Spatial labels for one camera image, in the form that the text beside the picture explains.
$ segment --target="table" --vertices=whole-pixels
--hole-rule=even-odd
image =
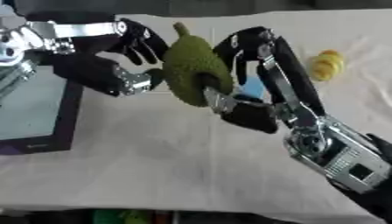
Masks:
[[[358,131],[392,139],[392,10],[125,17],[168,43],[177,38],[172,24],[182,21],[212,44],[242,28],[273,28],[304,63],[336,49],[346,57],[346,71],[317,84],[327,111]],[[312,224],[382,223],[289,158],[285,132],[231,126],[208,109],[185,105],[165,85],[119,99],[87,90],[71,151],[0,157],[0,207],[233,211]]]

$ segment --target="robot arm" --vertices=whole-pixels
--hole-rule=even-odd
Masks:
[[[0,31],[1,97],[40,65],[52,66],[60,77],[113,96],[149,91],[162,81],[149,73],[130,73],[113,60],[96,56],[120,53],[136,65],[142,64],[140,56],[156,63],[167,44],[148,27],[95,12],[42,12],[26,19],[15,29]]]
[[[214,51],[246,81],[247,61],[257,61],[257,74],[271,103],[223,95],[205,88],[209,106],[223,120],[267,133],[277,120],[289,129],[283,140],[292,158],[324,175],[351,200],[392,223],[392,144],[362,135],[328,115],[291,48],[263,27],[232,34]]]

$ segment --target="white cloth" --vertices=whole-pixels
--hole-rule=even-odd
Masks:
[[[273,28],[303,62],[335,49],[347,64],[342,75],[317,84],[327,111],[392,140],[392,10],[126,17],[168,43],[177,38],[172,24],[182,21],[212,44],[243,28]],[[165,85],[121,99],[87,90],[71,151],[0,157],[0,207],[214,210],[312,224],[382,223],[289,158],[286,131],[231,126],[206,108],[185,105]]]

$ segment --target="green spiky fruit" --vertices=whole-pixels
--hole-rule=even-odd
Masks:
[[[196,107],[207,106],[201,74],[213,76],[223,94],[233,91],[233,79],[224,62],[200,37],[192,36],[183,24],[174,25],[179,39],[164,55],[164,78],[170,90],[183,102]]]

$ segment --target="screw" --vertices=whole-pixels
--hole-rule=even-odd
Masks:
[[[234,35],[231,38],[231,47],[232,48],[237,48],[238,47],[238,36],[237,35]]]
[[[258,50],[258,54],[262,59],[266,59],[267,57],[269,57],[271,55],[271,51],[270,48],[267,45],[261,45],[259,46]]]
[[[120,33],[125,33],[127,31],[127,25],[123,21],[118,22],[116,28]]]
[[[316,146],[314,146],[314,147],[311,147],[311,150],[312,150],[313,152],[319,152],[319,148],[318,148],[318,147],[316,147]]]
[[[313,141],[314,144],[317,144],[319,142],[319,138],[318,137],[314,137],[312,139],[312,141]]]
[[[10,38],[8,36],[6,36],[6,35],[3,35],[2,36],[2,42],[3,43],[7,43],[8,41],[10,41]]]
[[[144,31],[144,34],[143,34],[143,35],[144,35],[144,37],[145,37],[146,39],[149,39],[149,38],[151,37],[151,34],[150,34],[149,30],[147,30],[147,29]]]
[[[5,49],[5,53],[7,54],[7,56],[12,56],[14,55],[15,51],[12,48],[7,48]]]

